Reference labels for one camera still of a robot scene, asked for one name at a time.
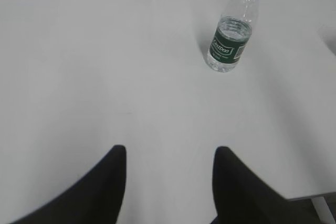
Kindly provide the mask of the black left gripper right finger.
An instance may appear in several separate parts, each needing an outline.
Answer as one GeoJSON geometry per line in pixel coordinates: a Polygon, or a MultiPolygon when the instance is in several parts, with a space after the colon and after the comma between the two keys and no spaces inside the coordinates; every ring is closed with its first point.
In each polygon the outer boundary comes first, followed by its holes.
{"type": "Polygon", "coordinates": [[[270,188],[225,146],[214,155],[213,199],[217,212],[213,223],[319,223],[270,188]]]}

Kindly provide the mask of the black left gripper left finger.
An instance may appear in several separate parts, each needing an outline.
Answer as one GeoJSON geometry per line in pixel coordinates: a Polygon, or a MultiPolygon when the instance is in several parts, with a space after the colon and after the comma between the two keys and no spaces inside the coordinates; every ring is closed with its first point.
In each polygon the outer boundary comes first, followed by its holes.
{"type": "Polygon", "coordinates": [[[126,148],[115,145],[74,185],[14,223],[117,223],[126,179],[126,148]]]}

